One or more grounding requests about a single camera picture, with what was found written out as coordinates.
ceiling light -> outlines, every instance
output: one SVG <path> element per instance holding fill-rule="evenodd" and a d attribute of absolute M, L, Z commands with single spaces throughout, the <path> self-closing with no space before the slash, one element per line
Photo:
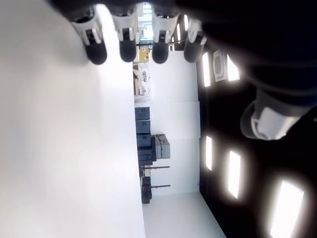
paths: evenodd
<path fill-rule="evenodd" d="M 208 87 L 208 86 L 210 86 L 210 71 L 209 71 L 208 53 L 205 53 L 203 55 L 203 70 L 204 70 L 205 87 Z"/>
<path fill-rule="evenodd" d="M 289 238 L 296 223 L 304 192 L 283 180 L 277 199 L 270 235 L 273 238 Z"/>
<path fill-rule="evenodd" d="M 212 139 L 209 136 L 206 137 L 206 166 L 212 170 Z"/>
<path fill-rule="evenodd" d="M 238 198 L 240 181 L 240 155 L 230 151 L 228 190 Z"/>
<path fill-rule="evenodd" d="M 230 57 L 228 56 L 228 80 L 233 81 L 233 80 L 239 80 L 240 75 L 239 75 L 239 69 L 237 66 L 234 65 L 234 63 L 231 61 Z"/>
<path fill-rule="evenodd" d="M 179 24 L 177 24 L 177 40 L 180 41 L 180 29 Z"/>
<path fill-rule="evenodd" d="M 184 15 L 185 31 L 188 29 L 188 18 L 187 15 Z"/>

